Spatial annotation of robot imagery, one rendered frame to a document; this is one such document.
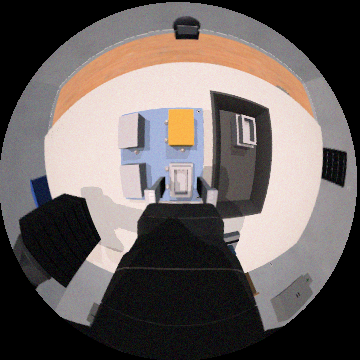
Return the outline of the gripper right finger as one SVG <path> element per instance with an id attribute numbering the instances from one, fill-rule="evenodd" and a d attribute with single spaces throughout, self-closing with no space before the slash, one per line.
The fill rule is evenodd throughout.
<path id="1" fill-rule="evenodd" d="M 203 203 L 213 204 L 216 208 L 218 190 L 211 188 L 209 184 L 202 178 L 197 177 L 197 188 L 199 197 L 202 198 Z"/>

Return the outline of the orange rectangular block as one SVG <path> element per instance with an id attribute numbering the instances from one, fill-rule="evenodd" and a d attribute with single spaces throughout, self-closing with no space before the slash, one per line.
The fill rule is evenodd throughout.
<path id="1" fill-rule="evenodd" d="M 171 147 L 194 145 L 193 109 L 169 109 L 168 145 Z"/>

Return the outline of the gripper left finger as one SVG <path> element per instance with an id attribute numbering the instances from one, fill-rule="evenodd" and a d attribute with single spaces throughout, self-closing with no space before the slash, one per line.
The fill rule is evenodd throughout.
<path id="1" fill-rule="evenodd" d="M 161 176 L 151 188 L 144 190 L 146 207 L 150 203 L 158 203 L 166 190 L 165 176 Z"/>

